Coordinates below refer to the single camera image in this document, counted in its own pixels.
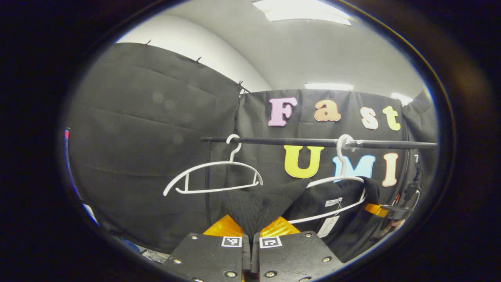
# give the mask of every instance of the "orange letter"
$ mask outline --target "orange letter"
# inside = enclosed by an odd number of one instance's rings
[[[341,119],[341,114],[338,112],[338,105],[331,100],[318,101],[315,104],[314,117],[317,121],[338,121]]]

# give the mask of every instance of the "letter f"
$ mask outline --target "letter f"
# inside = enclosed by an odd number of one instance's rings
[[[283,119],[283,115],[286,118],[291,117],[292,106],[297,106],[298,101],[294,97],[290,98],[276,98],[270,99],[270,104],[272,105],[272,116],[270,121],[268,121],[269,126],[285,126],[287,122]]]

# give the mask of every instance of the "white hanger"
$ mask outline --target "white hanger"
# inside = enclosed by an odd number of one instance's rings
[[[235,137],[239,137],[239,136],[236,135],[236,134],[232,134],[232,135],[228,136],[228,138],[226,139],[226,144],[229,144],[229,142],[231,141],[231,139],[233,139]],[[169,190],[174,186],[174,184],[176,184],[183,177],[186,177],[186,179],[184,181],[184,190],[181,190],[181,189],[179,189],[179,188],[176,187],[176,191],[179,192],[179,193],[181,193],[181,194],[212,193],[212,192],[220,192],[220,191],[226,191],[226,190],[234,190],[234,189],[247,188],[247,187],[256,186],[257,184],[263,185],[263,178],[261,177],[261,175],[259,174],[259,172],[255,168],[253,168],[253,167],[251,167],[249,165],[243,164],[243,163],[237,163],[237,162],[233,161],[233,156],[235,155],[235,153],[237,153],[238,151],[240,151],[241,147],[242,147],[242,144],[238,143],[238,147],[236,147],[236,149],[233,150],[233,152],[231,152],[231,154],[229,156],[229,161],[228,162],[227,161],[224,161],[224,162],[212,162],[212,163],[207,163],[207,164],[203,164],[203,165],[198,165],[198,166],[192,167],[192,168],[190,168],[188,170],[185,170],[183,173],[179,174],[174,179],[172,179],[172,181],[169,182],[169,184],[167,184],[167,187],[165,187],[165,190],[163,190],[163,196],[167,196],[167,193],[169,193]],[[208,190],[193,190],[193,191],[189,191],[188,190],[188,180],[189,180],[189,173],[190,172],[195,171],[197,169],[201,169],[201,168],[205,168],[205,167],[210,167],[210,166],[218,166],[218,165],[236,165],[236,166],[242,166],[242,167],[250,168],[251,170],[254,171],[254,180],[253,180],[252,184],[247,184],[247,185],[242,185],[242,186],[235,186],[235,187],[229,187],[229,188],[208,189]]]
[[[334,177],[327,177],[327,178],[324,178],[324,179],[319,179],[319,180],[310,182],[308,184],[308,186],[306,186],[306,188],[310,188],[310,187],[313,187],[313,186],[320,185],[322,183],[332,182],[332,181],[336,181],[336,180],[357,180],[357,181],[360,181],[360,182],[364,183],[364,180],[362,178],[360,178],[360,177],[345,176],[347,162],[346,162],[346,159],[344,158],[344,156],[343,156],[343,154],[341,152],[341,149],[343,148],[343,146],[345,145],[345,143],[352,142],[352,141],[353,141],[353,138],[351,138],[351,136],[349,136],[347,134],[343,134],[343,135],[341,135],[338,138],[338,143],[336,145],[336,152],[338,153],[338,158],[339,158],[339,160],[341,161],[341,163],[343,165],[341,167],[341,175],[334,176]],[[349,205],[347,207],[344,207],[344,208],[341,208],[341,209],[338,209],[338,210],[335,210],[335,211],[332,211],[332,212],[328,212],[328,213],[324,213],[324,214],[320,214],[320,215],[316,215],[316,216],[310,216],[310,217],[301,218],[301,219],[289,220],[289,223],[290,224],[301,223],[301,222],[315,220],[315,219],[319,219],[319,218],[323,218],[323,217],[328,217],[328,216],[331,216],[331,215],[334,215],[334,214],[338,214],[338,213],[340,213],[342,211],[351,209],[351,208],[353,208],[353,207],[361,204],[363,201],[365,201],[365,188],[362,191],[362,195],[360,196],[360,200],[358,202],[354,203],[354,204],[351,204],[351,205]]]

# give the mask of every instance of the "ceiling light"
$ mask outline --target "ceiling light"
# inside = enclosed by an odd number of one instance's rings
[[[402,102],[402,105],[405,106],[407,104],[409,104],[410,102],[412,102],[412,99],[407,97],[407,96],[404,96],[400,93],[397,93],[397,92],[393,92],[391,95],[390,95],[391,98],[393,99],[397,99],[397,100],[400,100],[400,102]]]
[[[306,89],[328,89],[328,90],[341,90],[352,91],[353,85],[341,83],[306,83]]]
[[[318,0],[260,0],[253,5],[272,22],[302,19],[351,25],[348,14]]]

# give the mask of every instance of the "black garment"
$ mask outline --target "black garment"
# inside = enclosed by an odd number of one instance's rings
[[[299,179],[279,186],[226,191],[222,198],[223,213],[253,238],[254,234],[280,217],[304,192],[311,179]]]
[[[365,201],[339,213],[340,217],[332,230],[322,238],[341,261],[347,261],[347,257],[352,259],[353,254],[344,255],[343,252],[346,253],[350,246],[355,247],[368,240],[373,232],[370,228],[366,228],[367,224],[372,227],[373,221],[379,221],[373,219],[377,216],[365,211],[364,206],[365,203],[379,204],[381,186],[378,181],[366,177],[361,178],[364,179],[364,183],[356,180],[342,180],[308,188],[284,213],[283,217],[287,220],[294,220],[338,210],[340,207],[337,204],[326,207],[326,201],[342,197],[341,207],[346,207],[358,202],[365,188]],[[294,226],[300,231],[318,232],[327,218],[329,217],[297,223]]]

